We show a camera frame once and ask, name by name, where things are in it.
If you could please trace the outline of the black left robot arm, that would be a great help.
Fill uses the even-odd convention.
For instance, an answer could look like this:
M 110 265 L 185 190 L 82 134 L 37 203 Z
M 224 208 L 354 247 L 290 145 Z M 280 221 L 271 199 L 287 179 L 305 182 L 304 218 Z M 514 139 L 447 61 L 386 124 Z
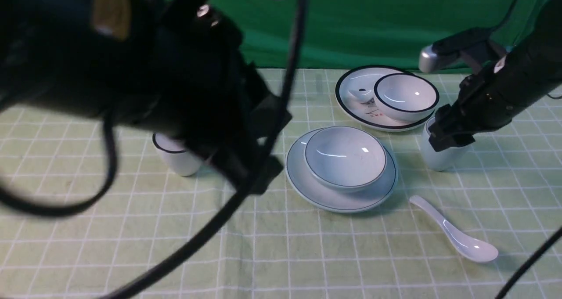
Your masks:
M 207 0 L 1 0 L 1 95 L 163 134 L 259 195 L 283 165 L 258 139 L 291 115 L 242 41 Z

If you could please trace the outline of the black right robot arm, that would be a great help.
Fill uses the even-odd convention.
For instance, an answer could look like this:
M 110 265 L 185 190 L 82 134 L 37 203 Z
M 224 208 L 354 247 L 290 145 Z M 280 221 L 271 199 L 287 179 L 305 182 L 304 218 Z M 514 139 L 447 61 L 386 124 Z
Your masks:
M 494 132 L 561 84 L 562 0 L 548 0 L 533 31 L 506 51 L 490 39 L 492 27 L 471 28 L 438 40 L 420 52 L 419 69 L 430 73 L 457 60 L 472 69 L 456 101 L 440 107 L 429 128 L 437 152 L 472 144 Z

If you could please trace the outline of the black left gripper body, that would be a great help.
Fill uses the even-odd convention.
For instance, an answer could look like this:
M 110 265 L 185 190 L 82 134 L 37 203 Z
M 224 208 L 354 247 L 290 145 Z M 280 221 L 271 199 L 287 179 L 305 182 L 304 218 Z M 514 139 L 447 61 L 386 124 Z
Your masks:
M 263 193 L 283 167 L 258 140 L 292 118 L 239 51 L 243 33 L 216 7 L 149 7 L 145 129 L 180 141 L 237 191 Z

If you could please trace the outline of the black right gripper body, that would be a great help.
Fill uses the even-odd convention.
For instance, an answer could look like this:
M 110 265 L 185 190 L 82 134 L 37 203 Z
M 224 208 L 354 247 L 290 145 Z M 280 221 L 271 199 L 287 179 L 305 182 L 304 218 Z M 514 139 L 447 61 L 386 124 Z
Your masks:
M 496 131 L 509 123 L 527 108 L 524 93 L 504 71 L 507 56 L 489 63 L 478 74 L 461 82 L 458 105 L 476 134 Z

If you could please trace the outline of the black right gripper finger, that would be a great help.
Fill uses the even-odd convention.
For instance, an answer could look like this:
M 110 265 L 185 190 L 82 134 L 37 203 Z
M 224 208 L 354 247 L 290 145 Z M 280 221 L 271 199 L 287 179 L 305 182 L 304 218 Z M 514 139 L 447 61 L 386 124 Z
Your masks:
M 474 143 L 475 126 L 462 114 L 458 105 L 444 105 L 436 111 L 428 128 L 429 143 L 436 152 L 461 148 Z

